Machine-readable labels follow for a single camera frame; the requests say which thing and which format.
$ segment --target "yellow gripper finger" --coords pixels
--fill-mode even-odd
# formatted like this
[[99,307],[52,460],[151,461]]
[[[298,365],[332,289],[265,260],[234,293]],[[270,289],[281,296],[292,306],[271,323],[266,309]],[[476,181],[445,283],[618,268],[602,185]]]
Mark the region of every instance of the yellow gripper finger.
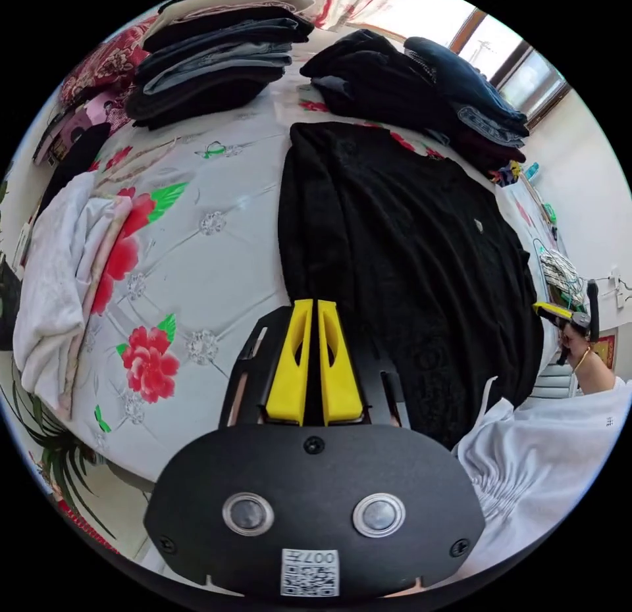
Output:
[[265,405],[268,417],[274,421],[303,424],[312,311],[311,299],[295,301],[275,379]]
[[358,421],[363,412],[362,400],[336,303],[332,301],[318,301],[318,341],[325,425]]
[[564,307],[559,307],[559,305],[554,305],[553,303],[534,303],[533,309],[536,314],[539,314],[540,309],[544,309],[562,320],[570,320],[573,317],[572,311],[565,309]]

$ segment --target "window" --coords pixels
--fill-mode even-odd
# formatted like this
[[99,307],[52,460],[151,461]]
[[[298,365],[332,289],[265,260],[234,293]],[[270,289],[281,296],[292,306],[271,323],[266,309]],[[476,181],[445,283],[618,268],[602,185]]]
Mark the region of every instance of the window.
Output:
[[474,10],[465,0],[389,0],[365,20],[360,13],[348,24],[378,28],[402,41],[417,36],[448,46]]
[[501,81],[500,95],[533,126],[569,91],[559,71],[540,53],[527,56]]
[[464,0],[388,0],[345,22],[396,41],[431,39],[472,64],[531,129],[570,90],[564,77],[508,26]]
[[486,16],[467,40],[460,57],[491,77],[515,51],[522,38],[497,19]]

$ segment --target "power outlet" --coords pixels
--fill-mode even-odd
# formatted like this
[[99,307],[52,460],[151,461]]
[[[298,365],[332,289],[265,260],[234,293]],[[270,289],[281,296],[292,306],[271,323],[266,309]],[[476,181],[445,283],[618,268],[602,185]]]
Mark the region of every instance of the power outlet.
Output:
[[616,290],[617,309],[623,309],[625,307],[625,294],[623,292],[621,275],[619,274],[619,268],[617,266],[612,267],[608,279],[612,282],[613,288]]

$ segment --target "bed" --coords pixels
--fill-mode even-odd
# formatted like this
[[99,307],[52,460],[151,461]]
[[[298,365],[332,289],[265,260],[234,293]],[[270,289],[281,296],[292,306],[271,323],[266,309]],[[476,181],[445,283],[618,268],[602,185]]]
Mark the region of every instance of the bed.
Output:
[[[125,126],[95,164],[100,189],[132,198],[135,231],[101,279],[66,425],[148,481],[179,449],[216,429],[228,375],[253,325],[288,303],[276,224],[290,125],[364,123],[331,115],[299,74],[312,54],[295,46],[285,77],[244,108],[156,132]],[[496,194],[532,253],[538,297],[548,300],[537,253],[557,243],[527,188],[496,187],[448,147],[388,128],[422,155],[459,162]],[[555,352],[556,335],[546,325],[541,370]],[[145,399],[129,386],[143,369],[153,373]]]

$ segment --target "white t-shirt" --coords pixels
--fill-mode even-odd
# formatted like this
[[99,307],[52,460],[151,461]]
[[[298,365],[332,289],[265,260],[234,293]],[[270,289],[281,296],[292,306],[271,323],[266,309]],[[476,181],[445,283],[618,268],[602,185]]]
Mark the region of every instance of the white t-shirt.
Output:
[[506,399],[479,418],[454,449],[485,516],[485,529],[459,571],[438,587],[521,551],[584,496],[625,424],[632,381],[569,399]]

